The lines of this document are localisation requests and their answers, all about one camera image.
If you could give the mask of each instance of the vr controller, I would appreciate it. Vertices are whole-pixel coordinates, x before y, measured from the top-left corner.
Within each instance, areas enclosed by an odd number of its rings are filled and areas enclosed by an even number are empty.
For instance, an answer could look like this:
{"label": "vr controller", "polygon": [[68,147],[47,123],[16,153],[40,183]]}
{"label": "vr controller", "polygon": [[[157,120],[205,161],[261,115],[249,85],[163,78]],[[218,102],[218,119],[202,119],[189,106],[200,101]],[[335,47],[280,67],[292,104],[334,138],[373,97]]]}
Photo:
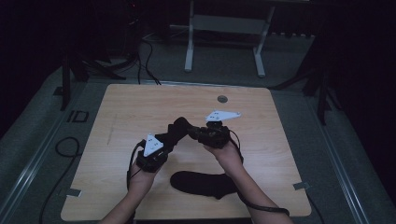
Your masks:
{"label": "vr controller", "polygon": [[222,126],[221,121],[209,121],[206,127],[195,127],[180,117],[168,125],[168,133],[156,134],[155,137],[149,134],[148,141],[143,140],[136,145],[143,148],[137,153],[137,166],[143,171],[155,173],[167,161],[168,154],[178,141],[187,134],[199,143],[214,148],[223,148],[231,139],[230,130]]}

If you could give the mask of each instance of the wooden table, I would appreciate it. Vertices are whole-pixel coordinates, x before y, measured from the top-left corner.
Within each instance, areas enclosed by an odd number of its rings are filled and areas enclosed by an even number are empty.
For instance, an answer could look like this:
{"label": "wooden table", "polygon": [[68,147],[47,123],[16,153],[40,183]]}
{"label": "wooden table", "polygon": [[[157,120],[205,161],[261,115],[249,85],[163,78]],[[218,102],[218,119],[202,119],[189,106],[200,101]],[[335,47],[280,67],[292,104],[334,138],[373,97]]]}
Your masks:
{"label": "wooden table", "polygon": [[[227,103],[220,103],[224,95]],[[148,133],[166,133],[167,125],[184,117],[204,127],[214,109],[240,112],[223,121],[241,141],[244,165],[259,186],[294,217],[308,216],[311,207],[276,107],[267,89],[210,86],[109,85],[67,197],[62,219],[98,220],[126,194],[126,171],[134,146]],[[136,219],[249,217],[236,194],[216,200],[174,189],[169,179],[178,171],[223,173],[201,144],[183,138],[169,155],[154,185],[136,210]]]}

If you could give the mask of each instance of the gray carpet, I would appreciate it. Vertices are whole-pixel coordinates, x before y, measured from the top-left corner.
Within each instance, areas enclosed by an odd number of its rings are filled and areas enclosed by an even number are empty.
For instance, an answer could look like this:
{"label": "gray carpet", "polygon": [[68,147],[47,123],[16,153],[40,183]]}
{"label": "gray carpet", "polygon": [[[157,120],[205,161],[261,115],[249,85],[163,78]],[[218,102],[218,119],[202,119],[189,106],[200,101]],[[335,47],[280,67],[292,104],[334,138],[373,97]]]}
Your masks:
{"label": "gray carpet", "polygon": [[[179,45],[176,41],[169,44],[157,43],[154,41],[154,36],[149,36],[147,39],[153,45],[153,53],[148,64],[149,70],[163,84],[180,82],[247,87],[268,87],[292,77],[312,42],[312,39],[303,37],[292,39],[282,36],[269,37],[262,54],[267,76],[258,78],[251,49],[197,44],[193,70],[186,74],[183,71],[185,45]],[[149,55],[149,45],[142,45],[141,54],[142,59],[146,60]],[[55,72],[3,137],[0,142],[2,204],[12,192],[26,163],[40,148],[45,147],[42,144],[43,140],[48,140],[49,149],[30,188],[25,192],[21,202],[16,203],[16,209],[12,210],[14,213],[7,220],[9,223],[36,223],[39,220],[41,205],[71,160],[55,152],[56,143],[67,136],[73,136],[80,142],[80,152],[83,151],[106,86],[115,82],[137,83],[136,66],[120,71],[120,75],[127,77],[127,80],[115,81],[92,74],[87,84],[73,82],[73,92],[77,92],[78,95],[74,96],[75,101],[68,110],[60,112],[61,98],[52,95],[61,83],[60,71]],[[145,80],[148,79],[145,72],[141,77],[142,83],[153,83]],[[323,134],[323,127],[318,124],[313,114],[312,108],[316,108],[317,99],[303,97],[301,94],[303,85],[302,81],[283,91],[272,91],[272,94],[300,175],[303,181],[311,186],[307,193],[326,223],[359,223],[351,213],[345,190],[340,184],[340,177],[334,171],[334,164],[329,155],[329,143]],[[366,212],[369,223],[396,223],[396,210],[383,190],[353,128],[342,111],[332,105],[331,107],[332,110],[326,112],[327,126],[324,132],[331,137],[340,161],[361,200],[361,206]],[[88,121],[67,122],[71,110],[88,111],[90,113]],[[61,125],[53,128],[54,123],[60,119]],[[52,132],[53,137],[49,135],[46,138],[48,132]],[[70,154],[74,153],[75,148],[76,144],[71,140],[61,144],[61,149]],[[63,189],[70,187],[77,167],[78,160],[49,199],[43,216],[44,223],[64,223],[60,218],[65,200],[62,192]],[[295,223],[320,223],[314,208],[310,216],[294,217],[293,220]],[[96,223],[96,221],[79,223]],[[161,223],[249,223],[249,220],[183,220]]]}

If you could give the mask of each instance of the wrist strap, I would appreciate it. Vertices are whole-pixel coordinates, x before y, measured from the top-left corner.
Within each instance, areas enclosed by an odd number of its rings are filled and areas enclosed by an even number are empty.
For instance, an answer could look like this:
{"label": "wrist strap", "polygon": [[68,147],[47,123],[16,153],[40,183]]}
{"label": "wrist strap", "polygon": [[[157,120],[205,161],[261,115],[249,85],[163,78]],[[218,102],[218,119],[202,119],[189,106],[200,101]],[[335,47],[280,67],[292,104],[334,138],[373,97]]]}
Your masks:
{"label": "wrist strap", "polygon": [[239,190],[237,191],[237,193],[238,193],[239,199],[241,199],[242,203],[244,203],[248,207],[251,207],[253,209],[260,210],[260,211],[265,211],[265,212],[284,213],[288,216],[290,215],[289,210],[286,208],[259,206],[257,204],[248,202],[248,200],[246,200],[246,198],[244,198],[244,196],[239,192]]}

